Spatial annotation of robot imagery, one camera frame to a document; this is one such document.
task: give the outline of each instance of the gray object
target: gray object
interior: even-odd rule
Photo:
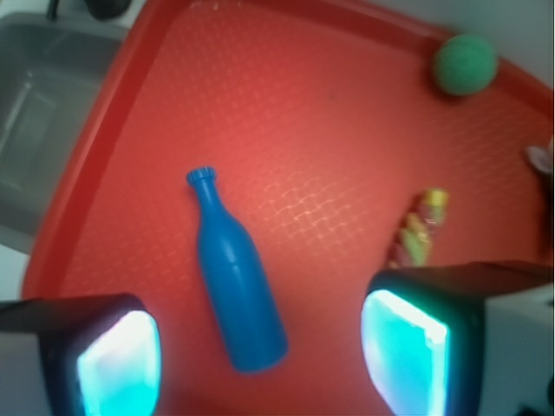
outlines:
[[[30,252],[126,33],[31,14],[0,21],[0,244]]]

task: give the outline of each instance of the blue plastic bottle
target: blue plastic bottle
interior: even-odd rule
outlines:
[[[200,268],[233,366],[257,372],[287,354],[287,335],[257,249],[222,204],[215,179],[211,167],[187,175],[200,204]]]

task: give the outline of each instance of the gray sink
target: gray sink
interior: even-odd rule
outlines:
[[[0,244],[30,252],[126,33],[32,14],[0,20]]]

